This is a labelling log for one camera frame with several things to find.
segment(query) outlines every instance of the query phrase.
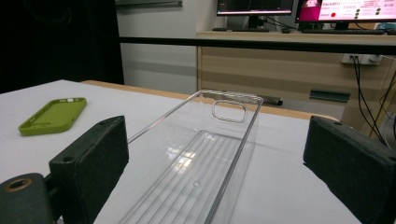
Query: container handle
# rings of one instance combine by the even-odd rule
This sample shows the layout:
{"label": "container handle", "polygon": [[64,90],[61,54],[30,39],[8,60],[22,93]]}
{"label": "container handle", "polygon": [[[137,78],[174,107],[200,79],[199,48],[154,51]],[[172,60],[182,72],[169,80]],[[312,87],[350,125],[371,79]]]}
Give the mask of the container handle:
{"label": "container handle", "polygon": [[[239,105],[242,107],[243,112],[244,112],[244,116],[242,119],[231,119],[231,118],[226,118],[224,116],[219,115],[218,113],[216,113],[216,105],[218,104],[224,104],[224,105]],[[234,122],[234,123],[243,123],[247,117],[248,117],[248,110],[247,107],[239,102],[236,101],[228,101],[228,100],[217,100],[215,103],[213,103],[212,105],[212,115],[216,118],[216,119],[221,119],[221,120],[225,120],[225,121],[230,121],[230,122]]]}

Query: black horizontal bar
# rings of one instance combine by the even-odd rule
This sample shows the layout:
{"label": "black horizontal bar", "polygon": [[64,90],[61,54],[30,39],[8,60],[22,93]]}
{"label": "black horizontal bar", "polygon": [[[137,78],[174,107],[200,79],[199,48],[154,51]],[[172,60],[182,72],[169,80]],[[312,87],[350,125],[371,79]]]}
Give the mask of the black horizontal bar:
{"label": "black horizontal bar", "polygon": [[201,38],[157,38],[157,37],[117,37],[120,43],[174,45],[195,47],[216,47],[233,49],[273,49],[330,53],[361,53],[395,55],[396,46],[331,44],[331,43],[301,43],[260,40],[231,40],[231,39],[201,39]]}

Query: white wall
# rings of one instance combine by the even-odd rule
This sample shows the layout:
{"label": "white wall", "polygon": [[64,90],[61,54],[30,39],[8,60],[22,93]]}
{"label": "white wall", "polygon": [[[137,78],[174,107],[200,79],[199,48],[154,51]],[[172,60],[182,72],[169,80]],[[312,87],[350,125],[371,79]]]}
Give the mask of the white wall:
{"label": "white wall", "polygon": [[[183,7],[118,9],[120,36],[195,38],[216,22],[216,1],[184,0]],[[196,47],[121,44],[126,85],[192,94]]]}

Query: black backdrop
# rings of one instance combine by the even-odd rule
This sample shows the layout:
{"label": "black backdrop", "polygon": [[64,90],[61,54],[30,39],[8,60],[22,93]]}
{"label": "black backdrop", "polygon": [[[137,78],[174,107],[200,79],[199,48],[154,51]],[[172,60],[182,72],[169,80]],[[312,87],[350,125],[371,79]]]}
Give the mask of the black backdrop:
{"label": "black backdrop", "polygon": [[58,79],[123,84],[114,0],[13,0],[3,7],[0,92]]}

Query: green phone case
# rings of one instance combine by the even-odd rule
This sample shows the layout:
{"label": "green phone case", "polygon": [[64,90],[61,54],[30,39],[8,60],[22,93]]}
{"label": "green phone case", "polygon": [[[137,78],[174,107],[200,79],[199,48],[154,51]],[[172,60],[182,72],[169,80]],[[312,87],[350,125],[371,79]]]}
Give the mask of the green phone case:
{"label": "green phone case", "polygon": [[87,104],[85,98],[66,98],[48,102],[20,127],[22,135],[61,133],[69,130]]}

